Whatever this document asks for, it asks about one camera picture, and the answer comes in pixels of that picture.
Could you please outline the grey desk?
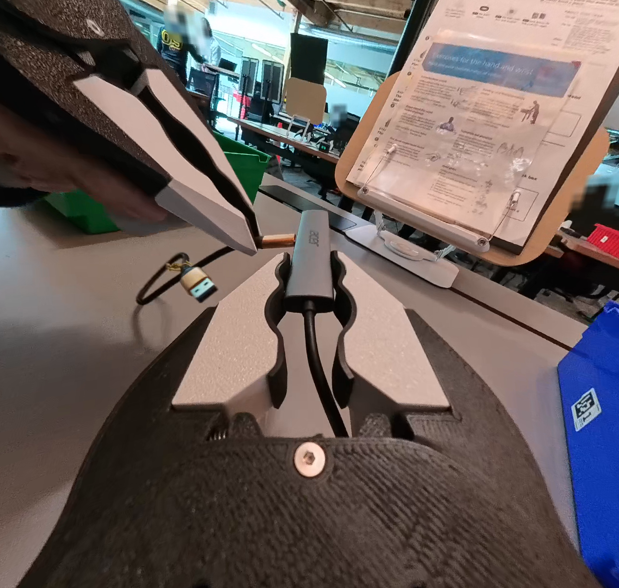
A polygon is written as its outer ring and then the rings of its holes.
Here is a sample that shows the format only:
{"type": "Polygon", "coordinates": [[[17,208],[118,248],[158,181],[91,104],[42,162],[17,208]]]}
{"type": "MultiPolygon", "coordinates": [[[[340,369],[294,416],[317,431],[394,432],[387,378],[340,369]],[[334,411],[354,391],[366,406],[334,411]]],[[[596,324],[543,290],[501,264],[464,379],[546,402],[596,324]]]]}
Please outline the grey desk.
{"type": "MultiPolygon", "coordinates": [[[[491,387],[577,546],[556,367],[584,324],[465,269],[445,290],[341,234],[332,246],[491,387]]],[[[204,310],[180,287],[138,309],[136,293],[173,254],[218,247],[192,227],[87,236],[46,204],[1,210],[1,587],[19,584],[38,556],[114,405],[204,310]]]]}

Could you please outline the black USB cable yellow tie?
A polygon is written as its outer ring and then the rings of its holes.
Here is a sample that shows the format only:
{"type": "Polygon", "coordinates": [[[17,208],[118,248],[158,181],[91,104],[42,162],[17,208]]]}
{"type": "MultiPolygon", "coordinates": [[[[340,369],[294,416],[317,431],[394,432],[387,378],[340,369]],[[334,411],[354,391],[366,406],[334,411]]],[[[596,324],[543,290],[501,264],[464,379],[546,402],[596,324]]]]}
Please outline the black USB cable yellow tie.
{"type": "Polygon", "coordinates": [[[203,303],[217,291],[217,286],[204,268],[234,251],[235,249],[230,246],[223,246],[195,263],[185,252],[175,254],[159,267],[138,291],[135,297],[136,305],[149,305],[177,284],[180,284],[194,300],[203,303]],[[158,288],[152,289],[166,273],[173,273],[175,276],[158,288]]]}

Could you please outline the person's left hand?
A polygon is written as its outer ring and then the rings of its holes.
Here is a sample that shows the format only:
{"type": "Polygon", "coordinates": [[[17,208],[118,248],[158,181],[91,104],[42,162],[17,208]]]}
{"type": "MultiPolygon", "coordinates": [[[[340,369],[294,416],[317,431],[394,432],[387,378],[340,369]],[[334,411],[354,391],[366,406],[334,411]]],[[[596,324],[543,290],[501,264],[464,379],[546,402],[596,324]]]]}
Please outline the person's left hand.
{"type": "Polygon", "coordinates": [[[158,222],[167,212],[123,175],[1,107],[1,206],[81,190],[113,214],[158,222]]]}

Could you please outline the green plastic bin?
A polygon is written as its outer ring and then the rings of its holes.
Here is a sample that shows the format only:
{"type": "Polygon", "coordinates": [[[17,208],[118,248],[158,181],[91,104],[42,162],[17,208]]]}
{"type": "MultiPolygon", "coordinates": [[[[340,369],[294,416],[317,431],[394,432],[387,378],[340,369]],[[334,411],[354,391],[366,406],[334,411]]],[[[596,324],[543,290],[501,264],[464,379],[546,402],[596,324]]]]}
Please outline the green plastic bin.
{"type": "MultiPolygon", "coordinates": [[[[216,131],[213,132],[213,135],[224,151],[252,205],[256,199],[270,156],[216,131]]],[[[89,235],[110,234],[119,231],[147,235],[166,228],[183,226],[182,221],[176,218],[172,218],[167,224],[158,223],[154,227],[147,227],[132,224],[128,219],[121,217],[119,218],[121,221],[119,226],[114,217],[100,203],[82,191],[51,193],[45,197],[44,201],[76,228],[89,235]]]]}

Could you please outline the blue plastic bin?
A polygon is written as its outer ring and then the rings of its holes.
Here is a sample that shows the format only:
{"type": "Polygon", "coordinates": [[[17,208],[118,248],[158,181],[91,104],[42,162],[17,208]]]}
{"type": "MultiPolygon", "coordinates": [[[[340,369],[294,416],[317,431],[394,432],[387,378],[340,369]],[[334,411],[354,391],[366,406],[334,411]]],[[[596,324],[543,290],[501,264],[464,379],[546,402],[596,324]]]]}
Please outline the blue plastic bin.
{"type": "Polygon", "coordinates": [[[579,548],[618,587],[618,303],[610,301],[558,364],[579,548]]]}

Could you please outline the grey USB hub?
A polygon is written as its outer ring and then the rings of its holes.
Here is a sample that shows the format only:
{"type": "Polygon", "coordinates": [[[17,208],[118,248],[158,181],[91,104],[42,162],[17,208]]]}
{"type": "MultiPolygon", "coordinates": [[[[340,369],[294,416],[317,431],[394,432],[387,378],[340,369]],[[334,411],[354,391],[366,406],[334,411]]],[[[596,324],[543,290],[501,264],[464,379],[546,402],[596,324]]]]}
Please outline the grey USB hub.
{"type": "Polygon", "coordinates": [[[330,267],[330,224],[325,210],[301,213],[283,305],[287,313],[303,317],[306,358],[314,387],[336,437],[348,431],[322,366],[316,316],[334,310],[334,284],[330,267]]]}

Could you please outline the red plastic bin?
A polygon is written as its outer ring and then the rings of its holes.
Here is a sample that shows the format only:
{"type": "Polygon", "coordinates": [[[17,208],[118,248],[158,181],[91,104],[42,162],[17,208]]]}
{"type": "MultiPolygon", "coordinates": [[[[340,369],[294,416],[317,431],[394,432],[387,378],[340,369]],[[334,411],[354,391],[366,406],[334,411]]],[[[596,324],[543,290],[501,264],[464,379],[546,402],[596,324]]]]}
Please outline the red plastic bin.
{"type": "Polygon", "coordinates": [[[619,232],[617,229],[596,223],[591,234],[586,238],[587,242],[600,251],[618,258],[619,232]]]}

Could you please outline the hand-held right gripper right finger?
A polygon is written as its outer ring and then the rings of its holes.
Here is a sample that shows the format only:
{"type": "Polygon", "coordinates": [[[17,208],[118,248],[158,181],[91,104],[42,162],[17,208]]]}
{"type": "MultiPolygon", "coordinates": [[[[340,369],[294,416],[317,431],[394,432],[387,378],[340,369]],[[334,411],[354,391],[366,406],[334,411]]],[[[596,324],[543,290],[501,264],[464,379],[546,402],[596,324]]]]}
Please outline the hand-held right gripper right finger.
{"type": "Polygon", "coordinates": [[[371,414],[440,413],[450,403],[405,306],[341,252],[331,253],[337,339],[331,384],[350,425],[371,414]]]}

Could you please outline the black desk grommet strip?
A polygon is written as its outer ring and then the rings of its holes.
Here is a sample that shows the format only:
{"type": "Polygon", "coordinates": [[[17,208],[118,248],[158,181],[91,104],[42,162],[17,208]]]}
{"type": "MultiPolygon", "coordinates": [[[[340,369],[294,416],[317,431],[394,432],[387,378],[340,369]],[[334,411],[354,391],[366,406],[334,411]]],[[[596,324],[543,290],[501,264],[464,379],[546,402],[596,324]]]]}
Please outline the black desk grommet strip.
{"type": "Polygon", "coordinates": [[[336,213],[332,209],[323,207],[308,198],[302,197],[278,185],[262,185],[259,188],[259,192],[298,211],[299,213],[314,210],[326,211],[329,217],[330,228],[339,233],[344,233],[359,226],[356,221],[352,221],[351,219],[336,213]]]}

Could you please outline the black monitor on stand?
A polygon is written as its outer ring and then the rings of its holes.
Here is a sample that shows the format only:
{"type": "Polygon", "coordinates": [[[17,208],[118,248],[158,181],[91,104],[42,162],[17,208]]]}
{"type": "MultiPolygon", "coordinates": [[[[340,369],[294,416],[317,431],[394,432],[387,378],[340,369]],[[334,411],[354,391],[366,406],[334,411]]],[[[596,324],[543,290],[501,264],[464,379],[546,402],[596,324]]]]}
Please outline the black monitor on stand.
{"type": "Polygon", "coordinates": [[[281,103],[284,65],[273,60],[262,61],[260,97],[264,101],[281,103]]]}
{"type": "Polygon", "coordinates": [[[259,60],[257,58],[242,57],[239,79],[241,95],[251,98],[258,75],[259,60]]]}

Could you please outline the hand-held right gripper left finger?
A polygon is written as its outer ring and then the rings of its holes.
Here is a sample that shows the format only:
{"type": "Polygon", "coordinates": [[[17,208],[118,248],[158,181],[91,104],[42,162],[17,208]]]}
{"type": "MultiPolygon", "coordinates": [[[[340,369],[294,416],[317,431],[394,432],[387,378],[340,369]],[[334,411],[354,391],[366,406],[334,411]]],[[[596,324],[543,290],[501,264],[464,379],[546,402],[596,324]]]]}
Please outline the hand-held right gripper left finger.
{"type": "Polygon", "coordinates": [[[172,399],[178,411],[252,415],[260,426],[282,406],[287,364],[279,322],[290,254],[259,268],[215,307],[172,399]]]}

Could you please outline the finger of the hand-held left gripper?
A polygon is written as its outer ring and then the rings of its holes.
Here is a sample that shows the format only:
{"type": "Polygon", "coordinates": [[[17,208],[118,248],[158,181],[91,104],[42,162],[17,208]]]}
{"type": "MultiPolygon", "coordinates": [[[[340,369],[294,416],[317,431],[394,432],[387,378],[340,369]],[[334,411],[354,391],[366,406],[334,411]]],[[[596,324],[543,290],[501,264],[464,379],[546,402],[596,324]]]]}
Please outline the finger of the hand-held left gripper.
{"type": "Polygon", "coordinates": [[[159,69],[146,68],[131,91],[149,116],[139,144],[170,177],[161,198],[223,243],[257,247],[250,199],[203,118],[159,69]]]}
{"type": "Polygon", "coordinates": [[[160,207],[236,251],[257,253],[251,199],[200,113],[165,75],[142,74],[130,90],[97,74],[74,85],[162,168],[160,207]]]}

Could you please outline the black tall panel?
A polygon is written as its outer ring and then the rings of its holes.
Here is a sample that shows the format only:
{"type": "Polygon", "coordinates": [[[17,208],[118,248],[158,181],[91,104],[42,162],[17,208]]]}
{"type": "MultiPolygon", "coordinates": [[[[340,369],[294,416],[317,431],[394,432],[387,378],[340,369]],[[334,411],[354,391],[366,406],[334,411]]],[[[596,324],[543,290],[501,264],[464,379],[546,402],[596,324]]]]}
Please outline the black tall panel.
{"type": "Polygon", "coordinates": [[[290,77],[323,85],[328,57],[328,40],[290,34],[290,77]]]}

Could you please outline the black metal pole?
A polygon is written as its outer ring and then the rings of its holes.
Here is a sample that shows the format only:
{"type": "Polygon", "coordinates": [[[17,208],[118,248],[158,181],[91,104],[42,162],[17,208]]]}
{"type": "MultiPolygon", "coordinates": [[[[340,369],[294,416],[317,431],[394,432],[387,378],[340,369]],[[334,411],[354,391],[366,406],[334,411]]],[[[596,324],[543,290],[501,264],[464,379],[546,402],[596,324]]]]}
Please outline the black metal pole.
{"type": "Polygon", "coordinates": [[[437,0],[413,0],[411,12],[406,20],[387,76],[403,69],[436,3],[437,0]]]}

